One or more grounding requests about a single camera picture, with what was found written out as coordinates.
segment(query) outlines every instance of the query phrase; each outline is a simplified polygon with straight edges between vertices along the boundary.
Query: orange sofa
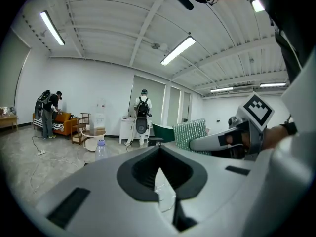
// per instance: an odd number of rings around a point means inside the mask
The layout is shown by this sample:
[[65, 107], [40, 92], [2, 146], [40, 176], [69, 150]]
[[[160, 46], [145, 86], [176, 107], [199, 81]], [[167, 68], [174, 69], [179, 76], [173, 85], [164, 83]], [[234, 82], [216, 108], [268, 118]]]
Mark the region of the orange sofa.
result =
[[58, 133], [58, 134], [61, 134], [61, 135], [65, 135], [65, 136], [69, 136], [72, 132], [76, 132], [76, 128], [73, 127], [73, 125], [76, 125], [77, 124], [77, 119], [74, 118], [72, 120], [69, 120], [70, 119], [70, 115], [71, 113], [66, 113], [66, 112], [63, 112], [62, 115], [58, 114], [55, 121], [58, 122], [58, 123], [63, 123], [64, 124], [64, 131], [60, 131], [60, 130], [53, 130], [54, 133]]

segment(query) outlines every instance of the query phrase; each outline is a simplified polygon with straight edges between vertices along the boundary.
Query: green chair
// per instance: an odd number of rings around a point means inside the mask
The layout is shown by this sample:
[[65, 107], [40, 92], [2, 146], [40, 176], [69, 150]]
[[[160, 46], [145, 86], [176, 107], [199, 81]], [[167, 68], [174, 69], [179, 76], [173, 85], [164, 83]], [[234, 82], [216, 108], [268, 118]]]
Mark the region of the green chair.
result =
[[158, 124], [153, 124], [153, 130], [155, 137], [162, 138], [163, 143], [174, 141], [174, 132], [171, 126], [161, 126]]

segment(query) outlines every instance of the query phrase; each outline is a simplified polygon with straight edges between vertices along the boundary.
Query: white cabinet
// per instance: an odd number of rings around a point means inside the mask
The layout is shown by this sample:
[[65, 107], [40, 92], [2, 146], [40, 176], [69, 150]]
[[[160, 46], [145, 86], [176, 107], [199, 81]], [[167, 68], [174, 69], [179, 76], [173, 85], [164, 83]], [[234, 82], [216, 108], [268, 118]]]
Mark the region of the white cabinet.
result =
[[[130, 134], [132, 133], [133, 126], [134, 126], [133, 118], [122, 119], [120, 121], [119, 143], [122, 143], [122, 140], [128, 140], [128, 138], [130, 137]], [[148, 142], [151, 126], [152, 126], [152, 122], [151, 120], [148, 120], [147, 131], [145, 133], [145, 139], [147, 139], [147, 142]], [[136, 132], [134, 140], [139, 140], [139, 139], [140, 139], [140, 134]]]

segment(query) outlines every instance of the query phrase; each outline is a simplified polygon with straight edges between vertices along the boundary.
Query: checkered marker tag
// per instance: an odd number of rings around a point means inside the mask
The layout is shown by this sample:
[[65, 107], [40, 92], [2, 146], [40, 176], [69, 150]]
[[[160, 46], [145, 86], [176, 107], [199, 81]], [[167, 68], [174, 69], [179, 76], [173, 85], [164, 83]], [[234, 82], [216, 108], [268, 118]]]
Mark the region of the checkered marker tag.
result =
[[257, 93], [253, 92], [239, 108], [263, 131], [270, 121], [274, 110]]

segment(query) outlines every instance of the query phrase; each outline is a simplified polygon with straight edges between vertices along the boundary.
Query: power strip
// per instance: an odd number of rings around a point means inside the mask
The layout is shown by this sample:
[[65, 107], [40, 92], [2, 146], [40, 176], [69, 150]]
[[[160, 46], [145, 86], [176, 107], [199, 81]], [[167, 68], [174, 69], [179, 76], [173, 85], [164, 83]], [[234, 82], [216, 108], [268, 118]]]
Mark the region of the power strip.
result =
[[45, 153], [47, 153], [46, 150], [41, 150], [40, 152], [38, 152], [38, 155], [40, 156], [40, 155], [45, 154]]

